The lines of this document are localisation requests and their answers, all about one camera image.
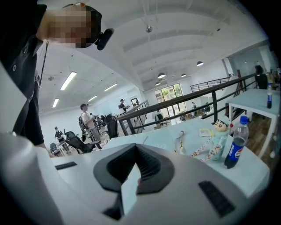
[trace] blue label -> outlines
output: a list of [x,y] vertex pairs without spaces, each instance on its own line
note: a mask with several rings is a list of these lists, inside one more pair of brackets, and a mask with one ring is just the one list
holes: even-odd
[[239,159],[239,156],[241,155],[243,148],[244,148],[244,146],[238,146],[238,145],[232,143],[230,151],[228,153],[228,157],[232,161],[237,161]]
[[272,95],[271,95],[271,94],[268,94],[268,95],[267,95],[267,102],[271,102],[271,100],[272,100]]

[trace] white ceiling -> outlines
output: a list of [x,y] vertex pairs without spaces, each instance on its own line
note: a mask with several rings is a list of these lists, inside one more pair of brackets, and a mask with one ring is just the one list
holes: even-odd
[[[131,82],[146,91],[154,86],[160,72],[167,73],[167,77],[175,76],[174,81],[180,80],[181,73],[192,75],[200,69],[196,67],[199,60],[207,66],[267,38],[235,0],[84,2],[102,13],[103,30],[112,27],[115,33],[101,52],[95,46],[80,52],[50,46],[40,109],[47,110],[54,98],[63,94],[68,100],[59,102],[58,108],[77,105],[82,99],[87,101],[94,95],[102,96],[105,87],[113,83],[120,87],[120,83]],[[39,0],[38,3],[55,9],[73,3],[73,0]],[[152,26],[151,33],[145,31],[147,25]],[[70,70],[78,74],[62,93],[59,89]],[[55,79],[48,81],[49,75]]]

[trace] white shirt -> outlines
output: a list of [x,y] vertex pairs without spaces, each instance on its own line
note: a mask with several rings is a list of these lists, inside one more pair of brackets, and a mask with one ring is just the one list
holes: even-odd
[[81,117],[82,117],[83,123],[84,123],[90,130],[95,127],[93,121],[90,121],[88,124],[86,124],[86,122],[92,118],[87,112],[82,112]]

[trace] black camera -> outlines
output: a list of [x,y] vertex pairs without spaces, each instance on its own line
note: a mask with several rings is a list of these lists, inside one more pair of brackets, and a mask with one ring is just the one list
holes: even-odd
[[102,33],[102,32],[100,33],[96,42],[94,43],[97,46],[98,50],[101,51],[105,48],[107,42],[109,41],[109,39],[113,35],[113,33],[114,33],[113,28],[106,29],[104,33]]

